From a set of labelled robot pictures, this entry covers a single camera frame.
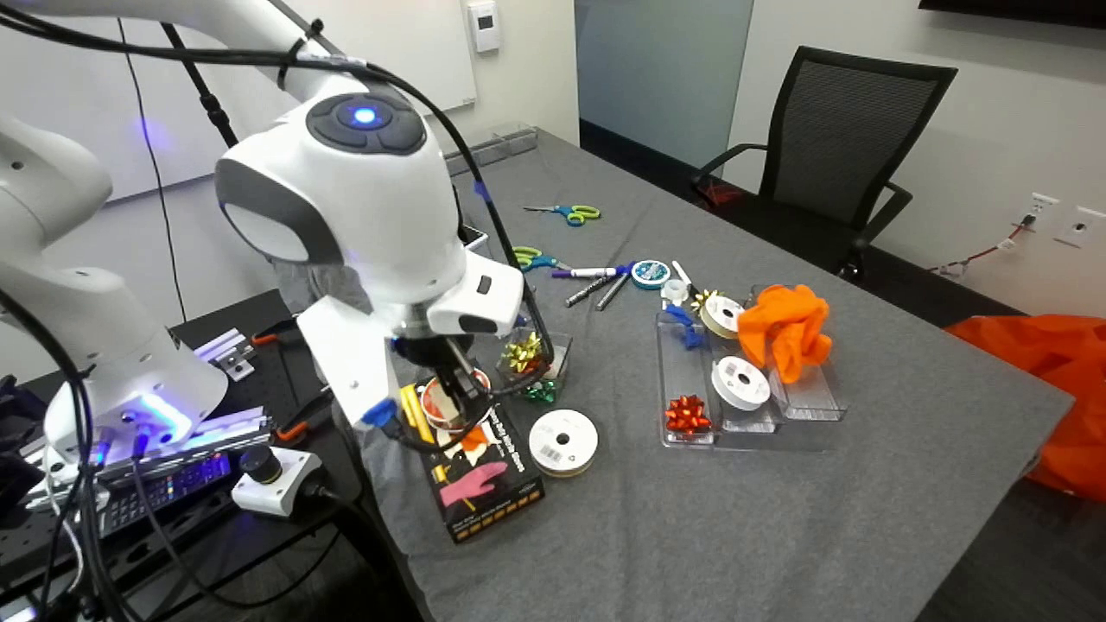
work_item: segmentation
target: orange fabric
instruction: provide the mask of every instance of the orange fabric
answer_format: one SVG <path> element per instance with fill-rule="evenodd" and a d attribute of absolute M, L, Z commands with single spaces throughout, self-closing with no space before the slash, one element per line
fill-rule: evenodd
<path fill-rule="evenodd" d="M 1106 500 L 1106 320 L 967 318 L 950 332 L 1073 396 L 1031 476 Z"/>
<path fill-rule="evenodd" d="M 739 313 L 736 343 L 760 368 L 775 367 L 780 382 L 798 382 L 810 367 L 828 360 L 832 337 L 822 336 L 828 305 L 798 286 L 768 286 L 757 305 Z"/>

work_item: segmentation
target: floor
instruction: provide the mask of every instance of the floor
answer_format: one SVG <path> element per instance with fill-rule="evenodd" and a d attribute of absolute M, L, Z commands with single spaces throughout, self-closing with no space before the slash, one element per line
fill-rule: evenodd
<path fill-rule="evenodd" d="M 583 148 L 678 192 L 691 198 L 684 163 L 638 148 L 620 136 L 583 125 Z M 933 320 L 950 325 L 967 313 L 1010 313 L 1010 307 L 936 280 L 896 257 L 879 257 L 871 294 Z M 246 575 L 229 594 L 261 598 L 279 592 L 319 545 L 305 544 L 279 554 L 268 568 Z M 373 575 L 337 544 L 319 575 L 289 598 L 231 613 L 193 605 L 179 620 L 380 620 L 391 614 L 387 598 L 373 592 Z M 1038 620 L 1106 620 L 1106 508 L 1053 495 L 1038 484 L 1015 484 L 981 527 L 974 545 L 933 594 L 923 622 L 1038 622 Z"/>

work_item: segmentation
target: white wall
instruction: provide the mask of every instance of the white wall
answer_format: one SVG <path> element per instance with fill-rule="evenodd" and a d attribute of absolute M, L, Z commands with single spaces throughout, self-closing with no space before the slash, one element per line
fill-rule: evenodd
<path fill-rule="evenodd" d="M 484 143 L 517 125 L 535 125 L 576 143 L 576 46 L 572 2 L 500 0 L 500 51 L 477 54 L 477 104 L 452 122 L 465 143 Z M 185 312 L 206 313 L 268 290 L 268 267 L 223 223 L 211 181 L 169 190 L 171 238 Z M 167 325 L 179 320 L 163 213 L 156 198 L 105 206 L 91 223 L 47 249 L 57 267 L 105 267 L 156 307 Z M 52 363 L 31 337 L 0 325 L 0 374 L 37 375 Z"/>
<path fill-rule="evenodd" d="M 579 117 L 702 166 L 726 148 L 754 0 L 576 0 Z"/>
<path fill-rule="evenodd" d="M 913 206 L 881 249 L 918 267 L 999 242 L 1034 190 L 1106 206 L 1106 31 L 918 9 L 918 0 L 762 0 L 754 9 L 734 143 L 762 143 L 793 46 L 957 64 L 926 136 L 899 175 Z M 1063 218 L 962 282 L 1045 313 L 1106 313 L 1106 223 L 1086 249 L 1053 242 Z"/>

